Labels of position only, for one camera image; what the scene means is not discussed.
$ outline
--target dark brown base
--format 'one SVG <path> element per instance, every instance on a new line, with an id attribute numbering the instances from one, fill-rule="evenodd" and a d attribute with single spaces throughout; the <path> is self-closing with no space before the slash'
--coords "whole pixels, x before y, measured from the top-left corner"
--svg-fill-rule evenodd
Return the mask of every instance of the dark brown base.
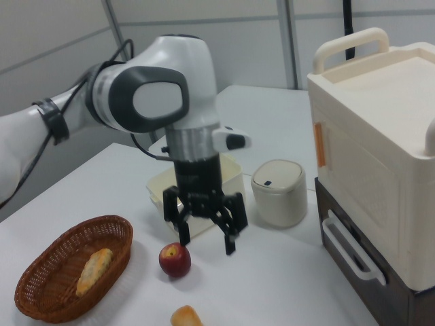
<path id="1" fill-rule="evenodd" d="M 434 326 L 435 287 L 424 291 L 409 289 L 317 178 L 315 189 L 322 242 L 380 326 Z M 361 280 L 358 278 L 329 238 L 325 236 L 321 223 L 328 218 L 329 210 L 338 217 L 381 269 L 387 280 L 386 286 L 381 285 L 376 279 Z M 354 258 L 356 264 L 364 270 L 364 263 L 361 262 L 358 254 L 354 253 L 345 241 L 342 245 L 346 252 Z"/>

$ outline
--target bread roll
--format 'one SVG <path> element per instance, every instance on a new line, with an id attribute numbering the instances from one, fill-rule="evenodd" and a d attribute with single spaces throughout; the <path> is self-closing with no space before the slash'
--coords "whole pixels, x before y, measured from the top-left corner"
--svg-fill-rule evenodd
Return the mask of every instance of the bread roll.
<path id="1" fill-rule="evenodd" d="M 82 275 L 77 282 L 75 294 L 82 297 L 98 281 L 101 275 L 109 268 L 114 253 L 110 249 L 104 248 L 90 256 L 84 266 Z"/>
<path id="2" fill-rule="evenodd" d="M 204 326 L 191 306 L 177 309 L 171 317 L 172 326 Z"/>

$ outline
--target apple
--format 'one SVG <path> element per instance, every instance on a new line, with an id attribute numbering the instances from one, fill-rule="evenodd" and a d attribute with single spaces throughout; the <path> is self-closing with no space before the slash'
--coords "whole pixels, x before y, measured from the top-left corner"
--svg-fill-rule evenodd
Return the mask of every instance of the apple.
<path id="1" fill-rule="evenodd" d="M 158 255 L 158 262 L 163 272 L 171 277 L 186 275 L 191 265 L 189 251 L 179 242 L 164 246 Z"/>

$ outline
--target food item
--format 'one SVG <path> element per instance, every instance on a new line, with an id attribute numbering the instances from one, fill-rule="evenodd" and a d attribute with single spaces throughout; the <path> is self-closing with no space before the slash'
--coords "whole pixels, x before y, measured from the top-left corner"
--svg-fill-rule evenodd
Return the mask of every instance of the food item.
<path id="1" fill-rule="evenodd" d="M 191 306 L 178 308 L 171 317 L 172 326 L 204 326 Z"/>
<path id="2" fill-rule="evenodd" d="M 158 256 L 158 262 L 163 272 L 172 277 L 186 275 L 191 265 L 189 251 L 179 242 L 165 246 Z"/>
<path id="3" fill-rule="evenodd" d="M 98 281 L 101 275 L 109 268 L 114 253 L 110 249 L 104 248 L 90 256 L 84 266 L 82 275 L 77 282 L 75 294 L 82 297 Z"/>

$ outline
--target canister lid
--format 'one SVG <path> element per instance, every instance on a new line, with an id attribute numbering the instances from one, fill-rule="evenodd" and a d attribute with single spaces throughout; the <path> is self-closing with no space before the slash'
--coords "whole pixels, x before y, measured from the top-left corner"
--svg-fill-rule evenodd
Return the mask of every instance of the canister lid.
<path id="1" fill-rule="evenodd" d="M 261 165 L 252 176 L 262 191 L 282 194 L 292 191 L 304 177 L 302 167 L 287 160 L 272 160 Z"/>

